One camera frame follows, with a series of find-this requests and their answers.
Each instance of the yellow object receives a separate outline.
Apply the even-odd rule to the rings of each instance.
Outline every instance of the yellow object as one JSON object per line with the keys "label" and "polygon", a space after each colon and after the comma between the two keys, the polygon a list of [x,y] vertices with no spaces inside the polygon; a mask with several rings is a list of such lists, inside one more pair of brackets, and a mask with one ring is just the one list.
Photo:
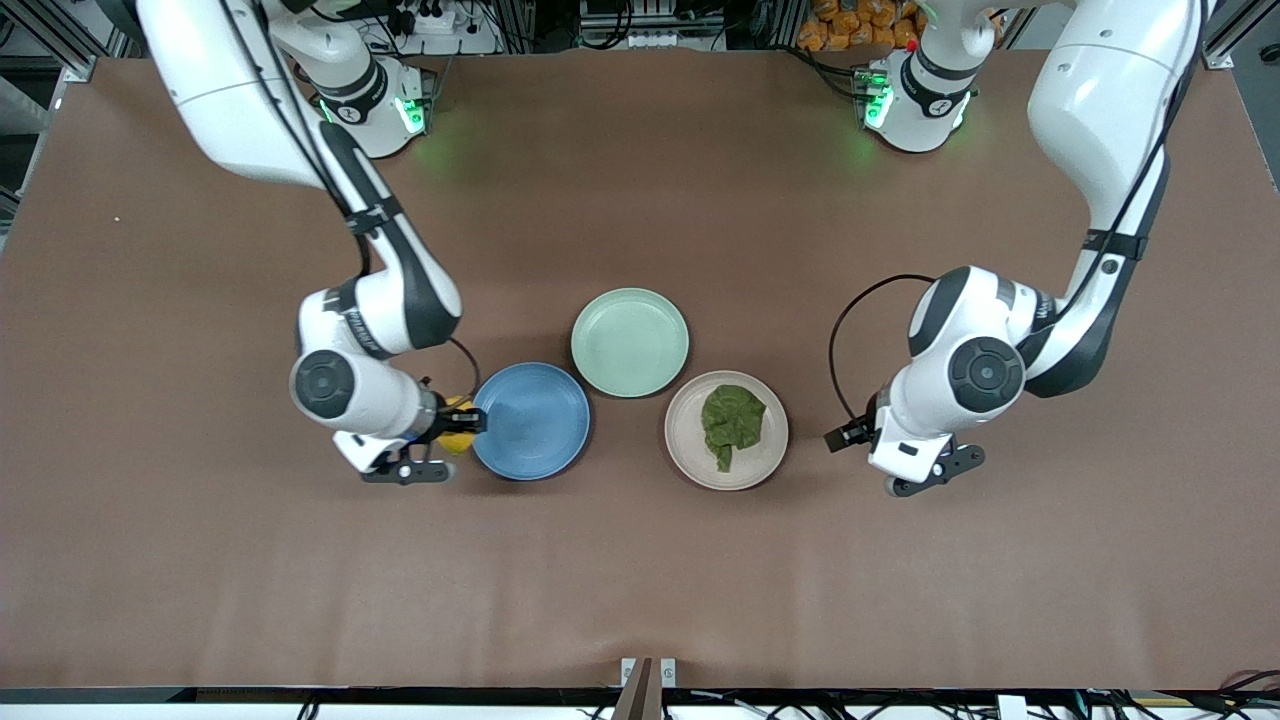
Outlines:
{"label": "yellow object", "polygon": [[[861,10],[863,5],[859,4],[858,9]],[[888,28],[897,19],[897,5],[892,0],[867,0],[867,9],[872,13],[872,24],[881,28]]]}
{"label": "yellow object", "polygon": [[859,24],[861,23],[858,20],[858,13],[852,10],[836,13],[836,17],[831,20],[831,27],[836,35],[852,35]]}
{"label": "yellow object", "polygon": [[800,26],[800,35],[796,38],[796,47],[817,53],[827,42],[827,23],[809,20]]}
{"label": "yellow object", "polygon": [[[445,406],[453,405],[454,402],[462,400],[462,396],[453,396],[444,401]],[[471,401],[458,405],[458,410],[474,410],[475,404]],[[471,433],[443,433],[440,437],[435,438],[435,442],[440,443],[440,447],[452,452],[453,455],[462,455],[463,452],[471,450],[471,443],[475,442],[476,436]]]}
{"label": "yellow object", "polygon": [[840,12],[840,0],[813,0],[813,14],[827,22]]}
{"label": "yellow object", "polygon": [[893,47],[906,47],[913,40],[918,40],[915,23],[911,20],[897,20],[893,23]]}

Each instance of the plate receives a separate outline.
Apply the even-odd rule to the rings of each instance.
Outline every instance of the plate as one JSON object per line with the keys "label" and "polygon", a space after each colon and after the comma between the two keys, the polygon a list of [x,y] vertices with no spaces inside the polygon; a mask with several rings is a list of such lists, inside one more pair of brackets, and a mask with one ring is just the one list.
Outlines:
{"label": "plate", "polygon": [[489,415],[476,457],[512,480],[540,480],[568,468],[586,445],[591,406],[572,375],[547,363],[521,363],[489,378],[475,397]]}
{"label": "plate", "polygon": [[689,357],[689,327],[669,300],[639,287],[605,292],[573,323],[573,364],[616,397],[644,397],[671,384]]}
{"label": "plate", "polygon": [[[728,473],[716,469],[716,456],[707,450],[703,430],[703,404],[712,391],[724,384],[744,387],[764,404],[760,442],[746,450],[733,448]],[[769,386],[745,373],[716,370],[689,380],[671,398],[664,434],[671,459],[689,479],[712,489],[746,489],[764,482],[782,462],[787,452],[787,414]]]}

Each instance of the orange snack bag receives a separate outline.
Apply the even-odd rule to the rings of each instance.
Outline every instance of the orange snack bag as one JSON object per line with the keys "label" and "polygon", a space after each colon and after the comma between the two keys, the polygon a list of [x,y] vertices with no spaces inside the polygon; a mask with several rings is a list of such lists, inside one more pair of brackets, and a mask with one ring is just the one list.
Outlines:
{"label": "orange snack bag", "polygon": [[872,41],[872,26],[870,26],[870,23],[863,24],[863,26],[858,26],[858,29],[854,31],[854,35],[851,35],[849,37],[849,44],[850,45],[867,45],[870,41]]}
{"label": "orange snack bag", "polygon": [[897,20],[893,23],[893,47],[906,47],[913,40],[918,40],[915,23],[911,20]]}
{"label": "orange snack bag", "polygon": [[840,12],[840,0],[813,0],[813,14],[819,20],[829,20]]}
{"label": "orange snack bag", "polygon": [[897,19],[897,5],[892,0],[865,0],[867,9],[872,14],[872,24],[876,27],[890,27]]}
{"label": "orange snack bag", "polygon": [[806,20],[800,26],[796,36],[796,47],[817,53],[827,41],[827,24],[815,20]]}
{"label": "orange snack bag", "polygon": [[842,13],[836,13],[836,17],[831,20],[831,29],[841,35],[852,35],[860,24],[861,23],[858,20],[858,13],[845,10]]}

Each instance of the green lettuce leaf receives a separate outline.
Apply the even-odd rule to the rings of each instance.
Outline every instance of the green lettuce leaf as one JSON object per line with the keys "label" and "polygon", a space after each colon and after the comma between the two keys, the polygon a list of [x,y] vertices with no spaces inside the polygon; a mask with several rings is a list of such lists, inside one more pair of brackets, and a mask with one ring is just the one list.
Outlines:
{"label": "green lettuce leaf", "polygon": [[746,450],[760,442],[764,404],[740,386],[719,386],[703,404],[707,450],[716,456],[716,469],[728,473],[733,448]]}

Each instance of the light green plate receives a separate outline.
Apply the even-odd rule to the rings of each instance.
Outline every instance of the light green plate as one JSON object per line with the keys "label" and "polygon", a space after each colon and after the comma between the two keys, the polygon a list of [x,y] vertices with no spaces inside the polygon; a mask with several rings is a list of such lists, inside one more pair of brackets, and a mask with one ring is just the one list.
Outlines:
{"label": "light green plate", "polygon": [[573,323],[573,364],[617,397],[644,397],[676,379],[689,357],[689,325],[669,300],[639,287],[612,290]]}

